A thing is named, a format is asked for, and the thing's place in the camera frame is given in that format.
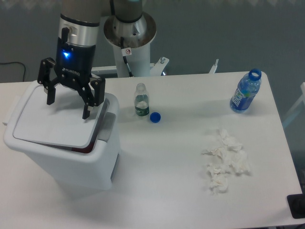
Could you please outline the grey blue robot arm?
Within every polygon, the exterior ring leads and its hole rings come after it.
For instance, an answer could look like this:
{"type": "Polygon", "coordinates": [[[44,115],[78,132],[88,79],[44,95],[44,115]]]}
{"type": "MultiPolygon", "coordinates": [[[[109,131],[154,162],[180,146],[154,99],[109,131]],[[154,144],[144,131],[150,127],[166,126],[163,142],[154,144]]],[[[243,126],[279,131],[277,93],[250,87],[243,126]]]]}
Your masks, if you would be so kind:
{"type": "Polygon", "coordinates": [[[140,0],[64,0],[61,7],[56,58],[40,63],[37,82],[43,85],[47,104],[55,102],[56,85],[78,92],[87,119],[104,101],[105,79],[92,78],[92,64],[102,16],[113,15],[121,22],[136,22],[142,16],[140,0]]]}

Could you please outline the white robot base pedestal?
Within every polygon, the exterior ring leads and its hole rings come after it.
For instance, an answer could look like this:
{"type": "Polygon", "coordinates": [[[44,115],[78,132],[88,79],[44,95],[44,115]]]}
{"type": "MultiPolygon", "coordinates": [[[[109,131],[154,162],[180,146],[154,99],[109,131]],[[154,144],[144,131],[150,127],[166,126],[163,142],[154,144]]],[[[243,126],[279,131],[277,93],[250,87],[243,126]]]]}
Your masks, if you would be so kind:
{"type": "Polygon", "coordinates": [[[112,46],[115,65],[93,67],[92,74],[117,77],[165,76],[169,59],[161,57],[151,63],[151,43],[156,36],[156,23],[146,12],[135,22],[126,23],[110,16],[104,24],[106,41],[112,46]]]}

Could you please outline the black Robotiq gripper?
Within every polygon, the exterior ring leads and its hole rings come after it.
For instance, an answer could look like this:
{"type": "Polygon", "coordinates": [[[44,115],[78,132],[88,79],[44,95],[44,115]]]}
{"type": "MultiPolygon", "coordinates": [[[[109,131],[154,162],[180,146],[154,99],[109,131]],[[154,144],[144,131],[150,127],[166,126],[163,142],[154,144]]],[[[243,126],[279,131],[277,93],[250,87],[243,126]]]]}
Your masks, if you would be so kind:
{"type": "Polygon", "coordinates": [[[47,93],[47,105],[55,102],[57,84],[78,91],[84,101],[82,119],[90,116],[94,106],[104,102],[105,78],[91,78],[96,46],[76,46],[57,42],[56,61],[51,57],[41,60],[37,82],[47,93]],[[50,80],[51,69],[56,78],[50,80]]]}

